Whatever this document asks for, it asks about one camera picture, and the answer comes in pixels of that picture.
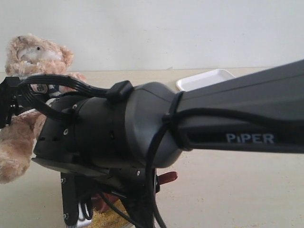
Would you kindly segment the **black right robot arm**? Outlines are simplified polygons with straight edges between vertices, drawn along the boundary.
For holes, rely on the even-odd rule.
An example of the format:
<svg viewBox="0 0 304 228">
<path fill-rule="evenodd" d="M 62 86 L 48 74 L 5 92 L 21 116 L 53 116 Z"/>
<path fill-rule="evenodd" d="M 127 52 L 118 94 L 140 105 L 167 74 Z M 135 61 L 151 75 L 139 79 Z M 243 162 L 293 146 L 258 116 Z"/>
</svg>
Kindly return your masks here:
<svg viewBox="0 0 304 228">
<path fill-rule="evenodd" d="M 161 83 L 114 85 L 105 98 L 69 93 L 53 103 L 34 162 L 60 172 L 65 223 L 87 226 L 91 197 L 119 197 L 137 228 L 164 224 L 158 168 L 194 149 L 303 153 L 304 63 L 188 92 Z"/>
</svg>

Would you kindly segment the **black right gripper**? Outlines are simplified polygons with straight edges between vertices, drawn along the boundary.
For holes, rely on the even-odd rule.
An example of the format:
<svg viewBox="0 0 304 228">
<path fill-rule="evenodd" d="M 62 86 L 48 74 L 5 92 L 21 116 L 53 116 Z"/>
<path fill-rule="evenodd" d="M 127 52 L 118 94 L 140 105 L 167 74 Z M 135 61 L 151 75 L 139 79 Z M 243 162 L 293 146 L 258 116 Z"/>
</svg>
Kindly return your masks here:
<svg viewBox="0 0 304 228">
<path fill-rule="evenodd" d="M 119 217 L 136 228 L 154 228 L 157 218 L 155 196 L 160 189 L 157 171 L 111 169 L 95 179 L 97 194 Z"/>
</svg>

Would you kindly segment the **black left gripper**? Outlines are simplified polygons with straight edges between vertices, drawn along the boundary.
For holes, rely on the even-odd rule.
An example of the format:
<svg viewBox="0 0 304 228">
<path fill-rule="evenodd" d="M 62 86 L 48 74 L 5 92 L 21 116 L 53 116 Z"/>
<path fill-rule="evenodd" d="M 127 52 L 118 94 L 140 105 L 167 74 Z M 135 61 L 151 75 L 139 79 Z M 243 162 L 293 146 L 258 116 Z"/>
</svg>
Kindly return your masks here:
<svg viewBox="0 0 304 228">
<path fill-rule="evenodd" d="M 0 84 L 0 127 L 29 110 L 45 110 L 44 76 L 7 76 Z"/>
</svg>

